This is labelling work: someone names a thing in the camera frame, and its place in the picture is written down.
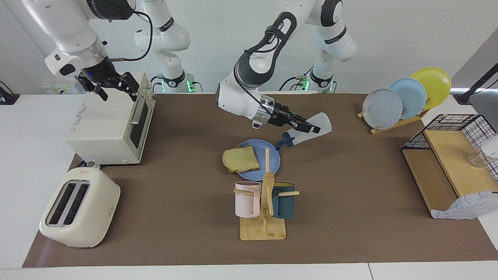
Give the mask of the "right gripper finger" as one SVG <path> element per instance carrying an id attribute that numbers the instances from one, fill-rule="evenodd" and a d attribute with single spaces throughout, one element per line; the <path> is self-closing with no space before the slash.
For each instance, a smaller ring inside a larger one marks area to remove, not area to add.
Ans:
<path id="1" fill-rule="evenodd" d="M 84 74 L 79 74 L 77 80 L 86 92 L 94 92 L 99 95 L 103 101 L 107 101 L 108 95 L 105 90 L 102 89 L 101 83 L 98 82 L 96 85 L 92 83 Z"/>
<path id="2" fill-rule="evenodd" d="M 137 83 L 132 73 L 125 72 L 123 74 L 119 74 L 117 78 L 118 78 L 118 83 L 117 83 L 118 90 L 126 92 L 130 95 L 137 94 L 139 90 L 139 83 Z"/>

